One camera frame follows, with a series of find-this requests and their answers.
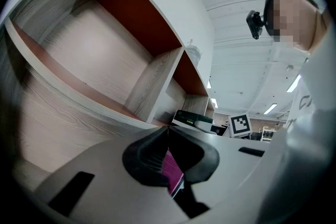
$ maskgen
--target ceiling light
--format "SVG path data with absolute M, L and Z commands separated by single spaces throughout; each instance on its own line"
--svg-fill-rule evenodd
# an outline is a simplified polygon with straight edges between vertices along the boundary
M 215 98 L 211 98 L 211 101 L 215 104 L 215 108 L 218 109 L 217 101 Z
M 264 115 L 267 115 L 269 112 L 271 112 L 278 104 L 272 104 L 268 110 L 264 112 Z
M 292 85 L 288 88 L 287 92 L 292 92 L 293 90 L 295 90 L 300 79 L 301 79 L 301 75 L 297 75 Z

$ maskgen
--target wooden shelf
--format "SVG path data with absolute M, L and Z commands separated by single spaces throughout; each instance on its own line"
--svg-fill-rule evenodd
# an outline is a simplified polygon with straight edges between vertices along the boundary
M 48 172 L 79 144 L 167 125 L 183 107 L 209 109 L 200 74 L 152 0 L 21 0 L 0 27 L 0 52 L 9 151 L 19 133 L 19 152 Z
M 186 52 L 183 52 L 173 78 L 187 94 L 208 96 L 201 76 L 198 74 Z
M 214 105 L 213 105 L 211 99 L 209 98 L 208 105 L 207 105 L 206 111 L 205 111 L 205 115 L 207 117 L 213 118 L 214 114 L 215 114 L 215 108 L 214 108 Z
M 150 0 L 97 0 L 151 55 L 182 47 L 164 15 Z

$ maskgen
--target black rubber mount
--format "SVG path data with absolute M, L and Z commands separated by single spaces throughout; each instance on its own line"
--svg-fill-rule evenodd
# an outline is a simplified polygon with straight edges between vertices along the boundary
M 176 202 L 190 218 L 196 217 L 209 208 L 195 200 L 191 184 L 207 181 L 217 169 L 219 153 L 213 146 L 173 126 L 162 127 L 125 149 L 124 167 L 143 185 L 169 188 L 169 179 L 162 175 L 168 148 L 184 174 L 185 198 Z

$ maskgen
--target black slot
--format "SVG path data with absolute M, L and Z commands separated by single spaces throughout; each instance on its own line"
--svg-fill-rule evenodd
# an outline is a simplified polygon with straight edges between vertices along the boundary
M 79 172 L 74 178 L 51 200 L 49 206 L 68 217 L 72 209 L 83 195 L 94 178 L 93 174 Z
M 258 157 L 262 157 L 263 154 L 265 153 L 265 151 L 255 150 L 249 147 L 241 147 L 238 151 Z

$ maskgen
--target ceiling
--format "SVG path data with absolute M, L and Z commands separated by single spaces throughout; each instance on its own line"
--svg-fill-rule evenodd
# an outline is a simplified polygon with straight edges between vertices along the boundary
M 324 0 L 315 1 L 322 10 L 326 6 Z M 273 42 L 265 30 L 258 40 L 252 38 L 246 16 L 252 9 L 262 13 L 265 0 L 202 2 L 215 29 L 210 92 L 216 112 L 285 121 L 295 94 L 287 89 L 308 55 Z M 263 115 L 273 103 L 278 105 Z

